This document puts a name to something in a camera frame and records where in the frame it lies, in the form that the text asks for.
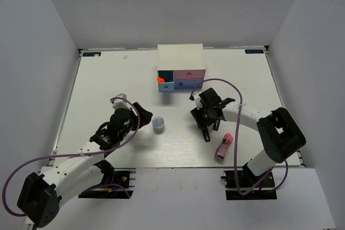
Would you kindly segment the green highlighter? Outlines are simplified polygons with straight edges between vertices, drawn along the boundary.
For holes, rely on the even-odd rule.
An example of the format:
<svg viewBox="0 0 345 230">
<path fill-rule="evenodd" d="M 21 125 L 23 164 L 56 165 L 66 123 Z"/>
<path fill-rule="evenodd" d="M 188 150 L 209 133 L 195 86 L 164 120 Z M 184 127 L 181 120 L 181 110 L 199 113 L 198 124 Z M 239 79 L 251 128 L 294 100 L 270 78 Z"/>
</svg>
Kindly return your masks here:
<svg viewBox="0 0 345 230">
<path fill-rule="evenodd" d="M 203 134 L 204 140 L 206 142 L 210 142 L 210 135 L 209 135 L 209 131 L 207 128 L 202 130 L 202 134 Z"/>
</svg>

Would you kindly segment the orange highlighter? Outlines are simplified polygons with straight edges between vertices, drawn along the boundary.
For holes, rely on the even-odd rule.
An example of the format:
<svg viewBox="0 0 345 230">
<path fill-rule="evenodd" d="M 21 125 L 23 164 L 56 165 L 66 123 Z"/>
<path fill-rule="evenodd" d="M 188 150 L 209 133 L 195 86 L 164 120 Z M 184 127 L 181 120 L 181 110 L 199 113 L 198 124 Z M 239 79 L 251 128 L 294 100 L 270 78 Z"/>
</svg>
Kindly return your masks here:
<svg viewBox="0 0 345 230">
<path fill-rule="evenodd" d="M 158 83 L 164 83 L 165 82 L 165 80 L 163 78 L 160 78 L 160 77 L 157 77 L 156 80 Z"/>
</svg>

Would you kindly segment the light blue drawer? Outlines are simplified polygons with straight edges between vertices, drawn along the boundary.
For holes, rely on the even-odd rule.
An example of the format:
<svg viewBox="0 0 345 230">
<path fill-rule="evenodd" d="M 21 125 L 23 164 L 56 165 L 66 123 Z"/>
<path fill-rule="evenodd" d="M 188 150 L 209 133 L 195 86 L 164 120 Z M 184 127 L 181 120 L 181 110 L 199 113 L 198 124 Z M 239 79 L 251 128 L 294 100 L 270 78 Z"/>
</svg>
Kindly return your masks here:
<svg viewBox="0 0 345 230">
<path fill-rule="evenodd" d="M 173 71 L 157 71 L 157 77 L 163 78 L 164 83 L 157 83 L 159 92 L 174 91 L 174 72 Z"/>
</svg>

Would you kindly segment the pink highlighter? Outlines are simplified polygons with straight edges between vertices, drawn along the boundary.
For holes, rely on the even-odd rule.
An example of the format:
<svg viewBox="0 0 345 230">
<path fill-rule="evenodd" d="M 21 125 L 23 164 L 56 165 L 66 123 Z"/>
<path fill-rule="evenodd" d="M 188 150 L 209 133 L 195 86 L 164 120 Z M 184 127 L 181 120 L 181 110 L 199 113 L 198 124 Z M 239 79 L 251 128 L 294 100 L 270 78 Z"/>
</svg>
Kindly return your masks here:
<svg viewBox="0 0 345 230">
<path fill-rule="evenodd" d="M 220 120 L 216 120 L 213 124 L 213 130 L 218 131 L 220 125 Z"/>
</svg>

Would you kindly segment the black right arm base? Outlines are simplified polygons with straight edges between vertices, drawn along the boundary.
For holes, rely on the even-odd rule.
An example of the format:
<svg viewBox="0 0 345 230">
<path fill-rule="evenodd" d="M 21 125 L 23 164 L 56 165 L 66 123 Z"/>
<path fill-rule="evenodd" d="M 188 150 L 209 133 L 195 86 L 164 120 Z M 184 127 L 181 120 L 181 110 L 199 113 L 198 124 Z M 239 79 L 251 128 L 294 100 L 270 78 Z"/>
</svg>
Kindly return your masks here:
<svg viewBox="0 0 345 230">
<path fill-rule="evenodd" d="M 260 177 L 257 177 L 252 181 L 245 176 L 242 170 L 238 170 L 237 172 L 239 187 L 242 192 L 250 189 L 250 187 L 260 179 Z M 275 188 L 275 181 L 273 173 L 271 172 L 259 185 L 245 196 L 241 196 L 237 191 L 233 170 L 224 171 L 224 174 L 220 177 L 220 181 L 225 184 L 226 200 L 277 200 L 276 191 L 270 192 L 270 189 Z"/>
</svg>

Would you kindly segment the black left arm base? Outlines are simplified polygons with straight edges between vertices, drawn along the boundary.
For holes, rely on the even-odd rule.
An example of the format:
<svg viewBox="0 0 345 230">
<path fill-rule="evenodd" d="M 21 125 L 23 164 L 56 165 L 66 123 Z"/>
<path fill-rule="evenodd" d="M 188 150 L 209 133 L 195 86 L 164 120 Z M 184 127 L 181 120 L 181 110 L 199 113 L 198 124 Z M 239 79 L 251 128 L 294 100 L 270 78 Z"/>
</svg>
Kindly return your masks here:
<svg viewBox="0 0 345 230">
<path fill-rule="evenodd" d="M 136 169 L 115 169 L 105 174 L 98 188 L 88 188 L 80 199 L 129 199 L 135 187 Z"/>
</svg>

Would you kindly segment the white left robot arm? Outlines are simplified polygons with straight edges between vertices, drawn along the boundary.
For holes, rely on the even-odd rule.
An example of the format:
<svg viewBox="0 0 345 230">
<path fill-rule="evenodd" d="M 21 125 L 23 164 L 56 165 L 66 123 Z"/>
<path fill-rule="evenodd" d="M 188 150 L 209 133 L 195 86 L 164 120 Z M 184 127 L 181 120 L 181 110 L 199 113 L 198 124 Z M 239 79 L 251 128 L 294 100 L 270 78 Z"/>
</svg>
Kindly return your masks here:
<svg viewBox="0 0 345 230">
<path fill-rule="evenodd" d="M 137 102 L 113 102 L 114 113 L 77 152 L 41 175 L 26 177 L 17 206 L 38 228 L 47 226 L 69 200 L 93 186 L 109 186 L 114 167 L 106 160 L 130 132 L 151 122 L 153 114 Z"/>
</svg>

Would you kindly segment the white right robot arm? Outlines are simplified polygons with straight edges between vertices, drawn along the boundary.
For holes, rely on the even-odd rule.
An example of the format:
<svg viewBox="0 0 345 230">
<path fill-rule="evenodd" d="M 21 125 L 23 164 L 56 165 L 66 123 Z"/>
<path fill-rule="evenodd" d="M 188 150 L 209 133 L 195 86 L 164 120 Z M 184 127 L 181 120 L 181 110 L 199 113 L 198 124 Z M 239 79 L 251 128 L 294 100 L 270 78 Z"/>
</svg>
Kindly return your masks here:
<svg viewBox="0 0 345 230">
<path fill-rule="evenodd" d="M 242 167 L 244 182 L 258 185 L 263 175 L 276 164 L 281 164 L 306 144 L 306 138 L 287 109 L 262 110 L 245 107 L 233 98 L 221 99 L 213 88 L 199 94 L 191 110 L 204 140 L 210 141 L 208 127 L 217 130 L 221 121 L 238 122 L 257 131 L 263 149 Z"/>
</svg>

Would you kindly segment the pink capped clear tube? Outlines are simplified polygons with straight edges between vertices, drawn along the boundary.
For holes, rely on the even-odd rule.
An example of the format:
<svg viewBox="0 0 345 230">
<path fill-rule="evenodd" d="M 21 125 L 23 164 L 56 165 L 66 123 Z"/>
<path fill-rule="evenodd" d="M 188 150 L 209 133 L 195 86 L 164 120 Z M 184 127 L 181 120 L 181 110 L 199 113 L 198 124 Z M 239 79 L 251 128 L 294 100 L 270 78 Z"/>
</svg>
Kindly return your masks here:
<svg viewBox="0 0 345 230">
<path fill-rule="evenodd" d="M 216 161 L 218 162 L 224 161 L 232 142 L 233 142 L 233 136 L 230 133 L 225 134 L 219 147 L 217 148 L 215 152 L 214 159 Z"/>
</svg>

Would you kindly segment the dark blue drawer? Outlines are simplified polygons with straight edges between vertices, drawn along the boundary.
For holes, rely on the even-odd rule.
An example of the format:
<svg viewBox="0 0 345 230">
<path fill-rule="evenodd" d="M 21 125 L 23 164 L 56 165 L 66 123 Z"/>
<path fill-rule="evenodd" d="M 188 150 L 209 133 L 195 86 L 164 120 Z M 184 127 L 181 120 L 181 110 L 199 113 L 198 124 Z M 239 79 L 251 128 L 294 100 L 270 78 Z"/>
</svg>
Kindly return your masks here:
<svg viewBox="0 0 345 230">
<path fill-rule="evenodd" d="M 174 90 L 176 89 L 194 89 L 202 88 L 203 79 L 175 79 Z"/>
</svg>

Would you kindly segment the pink drawer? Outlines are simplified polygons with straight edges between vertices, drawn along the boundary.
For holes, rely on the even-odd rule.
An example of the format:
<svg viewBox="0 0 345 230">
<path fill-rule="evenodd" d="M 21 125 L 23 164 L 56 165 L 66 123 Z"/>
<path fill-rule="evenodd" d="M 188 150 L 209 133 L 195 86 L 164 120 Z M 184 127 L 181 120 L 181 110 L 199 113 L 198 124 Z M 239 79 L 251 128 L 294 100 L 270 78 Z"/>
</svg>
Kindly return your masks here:
<svg viewBox="0 0 345 230">
<path fill-rule="evenodd" d="M 185 70 L 174 70 L 174 79 L 203 79 L 205 76 L 206 69 L 185 69 Z"/>
</svg>

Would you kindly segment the white drawer cabinet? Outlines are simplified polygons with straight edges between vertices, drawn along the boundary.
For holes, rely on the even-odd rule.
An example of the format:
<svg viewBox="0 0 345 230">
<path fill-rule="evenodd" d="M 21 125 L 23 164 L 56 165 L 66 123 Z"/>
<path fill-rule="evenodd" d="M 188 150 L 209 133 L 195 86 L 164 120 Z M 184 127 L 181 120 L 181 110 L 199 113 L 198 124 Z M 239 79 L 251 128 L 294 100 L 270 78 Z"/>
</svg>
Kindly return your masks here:
<svg viewBox="0 0 345 230">
<path fill-rule="evenodd" d="M 206 69 L 202 44 L 159 44 L 157 71 Z"/>
</svg>

